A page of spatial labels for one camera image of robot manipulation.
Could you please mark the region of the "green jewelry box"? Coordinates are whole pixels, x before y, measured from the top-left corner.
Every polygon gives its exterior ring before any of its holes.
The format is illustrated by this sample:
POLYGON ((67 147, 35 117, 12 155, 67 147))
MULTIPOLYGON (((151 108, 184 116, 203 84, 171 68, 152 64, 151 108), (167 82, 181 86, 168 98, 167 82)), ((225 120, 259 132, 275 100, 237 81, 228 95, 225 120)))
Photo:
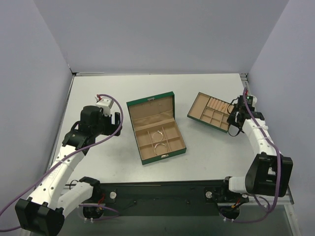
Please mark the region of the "green jewelry box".
POLYGON ((175 120, 175 94, 166 92, 126 103, 142 165, 186 153, 187 147, 175 120), (163 140, 154 142, 152 134, 161 131, 163 140), (157 143, 168 145, 169 152, 156 156, 157 143))

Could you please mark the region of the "aluminium frame rail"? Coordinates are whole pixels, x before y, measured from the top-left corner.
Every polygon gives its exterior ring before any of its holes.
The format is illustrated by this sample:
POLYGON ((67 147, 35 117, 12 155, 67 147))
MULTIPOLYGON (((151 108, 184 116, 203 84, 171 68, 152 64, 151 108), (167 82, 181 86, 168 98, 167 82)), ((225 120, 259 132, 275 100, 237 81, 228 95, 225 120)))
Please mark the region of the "aluminium frame rail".
POLYGON ((246 95, 251 95, 248 81, 244 81, 243 86, 242 97, 251 119, 245 120, 242 129, 255 155, 246 174, 244 185, 247 193, 254 198, 261 195, 272 196, 274 200, 269 209, 272 211, 278 199, 285 196, 287 192, 293 161, 290 157, 281 154, 268 133, 266 121, 253 117, 245 99, 246 95))

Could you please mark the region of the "silver pearl bangle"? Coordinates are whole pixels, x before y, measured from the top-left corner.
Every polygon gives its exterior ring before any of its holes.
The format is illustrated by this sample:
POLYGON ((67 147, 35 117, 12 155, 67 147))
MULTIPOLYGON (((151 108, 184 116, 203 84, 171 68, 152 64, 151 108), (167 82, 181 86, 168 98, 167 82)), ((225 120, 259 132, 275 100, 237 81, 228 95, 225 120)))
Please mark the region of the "silver pearl bangle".
POLYGON ((154 153, 156 156, 164 155, 169 152, 168 145, 165 143, 157 143, 154 146, 154 153))
POLYGON ((156 131, 156 132, 154 132, 153 134, 152 134, 152 140, 154 141, 154 142, 160 142, 160 141, 162 141, 163 140, 163 137, 164 137, 164 135, 163 135, 163 133, 161 132, 161 131, 156 131))

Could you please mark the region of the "green tray with compartments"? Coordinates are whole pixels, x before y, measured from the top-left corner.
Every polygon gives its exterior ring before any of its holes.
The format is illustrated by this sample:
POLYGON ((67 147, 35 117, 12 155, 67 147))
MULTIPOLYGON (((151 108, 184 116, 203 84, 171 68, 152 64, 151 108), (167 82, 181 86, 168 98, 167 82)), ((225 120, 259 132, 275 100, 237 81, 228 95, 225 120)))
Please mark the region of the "green tray with compartments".
POLYGON ((229 106, 228 102, 199 92, 187 117, 227 133, 229 128, 227 118, 233 109, 233 106, 231 108, 229 106))

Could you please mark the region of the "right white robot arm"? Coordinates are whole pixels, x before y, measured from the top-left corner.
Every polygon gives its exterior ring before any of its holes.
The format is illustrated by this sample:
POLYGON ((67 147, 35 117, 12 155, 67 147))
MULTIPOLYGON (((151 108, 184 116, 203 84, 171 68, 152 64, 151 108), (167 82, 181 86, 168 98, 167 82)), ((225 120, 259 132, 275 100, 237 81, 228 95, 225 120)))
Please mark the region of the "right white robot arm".
POLYGON ((275 148, 265 118, 254 107, 254 96, 237 98, 227 122, 245 133, 254 160, 244 177, 229 177, 228 189, 234 193, 283 197, 288 188, 293 161, 275 148))

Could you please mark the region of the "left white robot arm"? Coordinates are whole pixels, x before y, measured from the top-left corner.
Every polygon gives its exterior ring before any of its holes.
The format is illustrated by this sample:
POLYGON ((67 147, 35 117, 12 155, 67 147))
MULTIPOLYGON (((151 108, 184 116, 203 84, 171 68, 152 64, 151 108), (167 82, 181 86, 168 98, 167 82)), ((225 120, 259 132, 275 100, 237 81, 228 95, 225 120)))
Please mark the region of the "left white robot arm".
POLYGON ((98 202, 103 197, 99 180, 91 177, 83 177, 64 195, 62 190, 89 149, 98 145, 98 136, 110 139, 120 135, 123 112, 114 115, 104 112, 105 109, 98 106, 83 108, 80 120, 66 133, 55 162, 36 184, 37 188, 26 200, 17 201, 15 211, 22 229, 56 236, 65 218, 82 202, 98 202))

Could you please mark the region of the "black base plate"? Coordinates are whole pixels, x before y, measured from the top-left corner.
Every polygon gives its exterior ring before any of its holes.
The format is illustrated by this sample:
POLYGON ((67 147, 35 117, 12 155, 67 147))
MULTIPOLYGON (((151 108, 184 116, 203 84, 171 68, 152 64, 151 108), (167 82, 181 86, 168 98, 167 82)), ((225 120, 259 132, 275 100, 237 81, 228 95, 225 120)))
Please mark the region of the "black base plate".
POLYGON ((217 216, 222 208, 232 216, 249 199, 229 191, 227 180, 101 183, 79 207, 87 219, 118 216, 217 216))

